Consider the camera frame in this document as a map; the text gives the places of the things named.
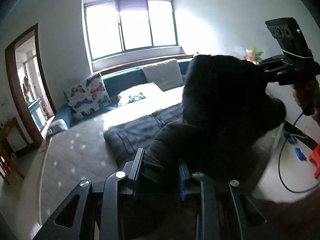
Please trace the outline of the person's right hand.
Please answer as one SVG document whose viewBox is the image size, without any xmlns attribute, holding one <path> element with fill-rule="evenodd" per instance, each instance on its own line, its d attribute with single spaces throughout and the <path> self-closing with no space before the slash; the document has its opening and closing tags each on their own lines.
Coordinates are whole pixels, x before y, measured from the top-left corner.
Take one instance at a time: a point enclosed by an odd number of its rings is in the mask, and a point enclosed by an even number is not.
<svg viewBox="0 0 320 240">
<path fill-rule="evenodd" d="M 320 90 L 316 78 L 291 85 L 292 95 L 306 116 L 311 116 L 319 125 Z"/>
</svg>

